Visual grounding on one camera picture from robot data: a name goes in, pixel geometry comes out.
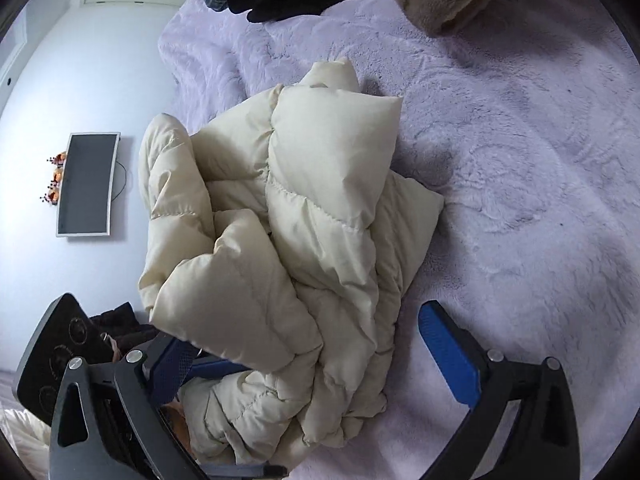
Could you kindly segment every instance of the bed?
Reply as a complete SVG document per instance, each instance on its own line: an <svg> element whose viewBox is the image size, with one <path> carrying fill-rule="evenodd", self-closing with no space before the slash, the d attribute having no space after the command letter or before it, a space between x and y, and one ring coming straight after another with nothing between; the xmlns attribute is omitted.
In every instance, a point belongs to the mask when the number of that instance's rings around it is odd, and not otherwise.
<svg viewBox="0 0 640 480"><path fill-rule="evenodd" d="M159 49L178 85L169 112L190 133L315 60L349 57L365 92L404 96L392 169L446 199L404 300L388 409L291 478L419 478L437 457L465 409L418 336L426 300L486 348L562 361L594 478L640 404L640 68L599 0L496 0L438 40L393 0L267 24L188 0Z"/></svg>

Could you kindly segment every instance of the quilted fabric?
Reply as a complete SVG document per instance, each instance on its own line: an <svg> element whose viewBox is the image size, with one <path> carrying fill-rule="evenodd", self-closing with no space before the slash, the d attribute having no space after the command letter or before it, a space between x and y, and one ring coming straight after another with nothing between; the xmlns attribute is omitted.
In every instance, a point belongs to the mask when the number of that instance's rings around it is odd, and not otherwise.
<svg viewBox="0 0 640 480"><path fill-rule="evenodd" d="M444 201L389 170L402 99L357 87L346 59L317 63L191 138L166 115L145 134L150 322L254 370L181 389L201 460L293 468L385 408L401 297Z"/></svg>
<svg viewBox="0 0 640 480"><path fill-rule="evenodd" d="M51 428L27 410L6 410L0 402L0 431L36 480L49 478Z"/></svg>

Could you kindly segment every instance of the fuzzy blanket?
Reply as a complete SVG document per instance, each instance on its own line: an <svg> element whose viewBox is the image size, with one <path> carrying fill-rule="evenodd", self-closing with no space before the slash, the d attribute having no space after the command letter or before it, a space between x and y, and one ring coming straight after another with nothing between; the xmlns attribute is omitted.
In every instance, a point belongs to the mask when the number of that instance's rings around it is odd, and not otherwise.
<svg viewBox="0 0 640 480"><path fill-rule="evenodd" d="M267 24L188 0L159 46L178 81L168 111L190 132L348 56L365 92L404 95L392 168L446 200L401 311L386 413L292 478L417 479L440 453L465 409L417 333L427 300L508 358L559 358L582 478L602 468L640 404L640 70L598 0L495 0L436 40L393 0Z"/></svg>

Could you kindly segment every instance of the tv screen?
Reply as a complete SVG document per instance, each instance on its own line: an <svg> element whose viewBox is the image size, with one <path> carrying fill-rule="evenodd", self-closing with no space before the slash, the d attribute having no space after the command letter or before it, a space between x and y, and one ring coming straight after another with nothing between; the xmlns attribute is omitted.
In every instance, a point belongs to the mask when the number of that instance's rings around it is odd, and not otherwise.
<svg viewBox="0 0 640 480"><path fill-rule="evenodd" d="M60 198L56 235L107 236L111 186L120 134L71 134Z"/></svg>

